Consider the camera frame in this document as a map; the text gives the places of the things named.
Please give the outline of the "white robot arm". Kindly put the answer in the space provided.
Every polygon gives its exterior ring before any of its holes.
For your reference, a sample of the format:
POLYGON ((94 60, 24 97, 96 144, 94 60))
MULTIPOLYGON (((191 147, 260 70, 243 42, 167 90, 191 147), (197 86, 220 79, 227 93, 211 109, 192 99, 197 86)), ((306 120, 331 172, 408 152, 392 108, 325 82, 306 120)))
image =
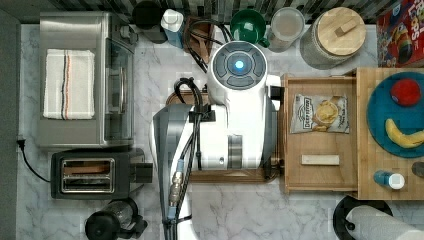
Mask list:
POLYGON ((278 107, 270 86, 267 60, 255 45, 232 41, 211 57, 208 101, 192 79, 182 78, 192 104, 170 104, 150 126, 150 148, 157 171, 165 240, 198 240, 187 188, 195 169, 257 169, 270 163, 277 142, 278 107))

